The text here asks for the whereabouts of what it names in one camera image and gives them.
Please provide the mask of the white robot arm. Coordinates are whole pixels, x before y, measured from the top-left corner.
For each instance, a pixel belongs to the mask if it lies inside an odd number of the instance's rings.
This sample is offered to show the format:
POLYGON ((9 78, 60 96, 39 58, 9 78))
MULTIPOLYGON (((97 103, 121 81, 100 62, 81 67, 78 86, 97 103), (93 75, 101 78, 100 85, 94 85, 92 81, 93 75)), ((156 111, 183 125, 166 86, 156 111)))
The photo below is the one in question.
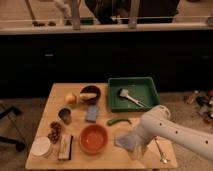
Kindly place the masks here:
POLYGON ((213 134, 176 124, 170 116, 170 111, 163 105, 145 112, 131 131, 130 142, 148 145, 155 136, 160 136, 213 162, 213 134))

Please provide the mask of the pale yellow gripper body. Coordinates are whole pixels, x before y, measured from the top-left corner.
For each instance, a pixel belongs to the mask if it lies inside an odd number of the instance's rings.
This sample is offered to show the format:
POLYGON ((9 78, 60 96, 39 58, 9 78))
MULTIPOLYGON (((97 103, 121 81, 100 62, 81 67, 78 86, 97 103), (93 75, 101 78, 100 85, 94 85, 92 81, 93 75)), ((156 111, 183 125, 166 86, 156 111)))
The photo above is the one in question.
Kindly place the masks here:
POLYGON ((142 160, 146 151, 148 150, 148 146, 146 144, 136 144, 132 151, 129 152, 129 156, 132 160, 142 160))

